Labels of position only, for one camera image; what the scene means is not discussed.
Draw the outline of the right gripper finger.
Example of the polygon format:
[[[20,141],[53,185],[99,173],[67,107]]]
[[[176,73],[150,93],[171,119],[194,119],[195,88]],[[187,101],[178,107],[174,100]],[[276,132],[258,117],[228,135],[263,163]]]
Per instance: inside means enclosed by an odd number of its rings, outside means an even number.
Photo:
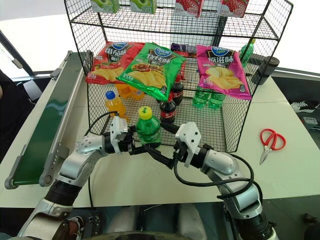
[[[153,153],[158,153],[158,154],[162,154],[161,151],[157,150],[156,148],[154,148],[153,146],[150,145],[144,145],[144,147],[147,149],[147,153],[149,153],[149,155],[153,158],[152,154]]]
[[[153,153],[152,157],[156,161],[158,161],[158,162],[164,164],[165,166],[167,166],[169,169],[172,169],[174,167],[174,160],[162,155],[161,153]]]

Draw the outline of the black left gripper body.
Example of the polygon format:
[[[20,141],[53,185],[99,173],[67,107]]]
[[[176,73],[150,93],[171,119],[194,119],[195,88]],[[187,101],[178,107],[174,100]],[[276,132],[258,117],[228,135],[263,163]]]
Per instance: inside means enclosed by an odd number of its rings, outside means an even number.
[[[130,155],[135,154],[135,150],[136,150],[135,140],[133,135],[130,132],[126,133],[124,139],[118,142],[118,146],[121,153],[128,152]]]

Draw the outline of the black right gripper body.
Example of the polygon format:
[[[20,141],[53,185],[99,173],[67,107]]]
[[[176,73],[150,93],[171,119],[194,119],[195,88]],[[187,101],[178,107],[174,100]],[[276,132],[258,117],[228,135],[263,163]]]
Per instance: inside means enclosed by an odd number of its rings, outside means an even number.
[[[188,156],[188,146],[184,142],[177,141],[173,146],[173,168],[175,169],[178,165],[178,162],[185,162]]]

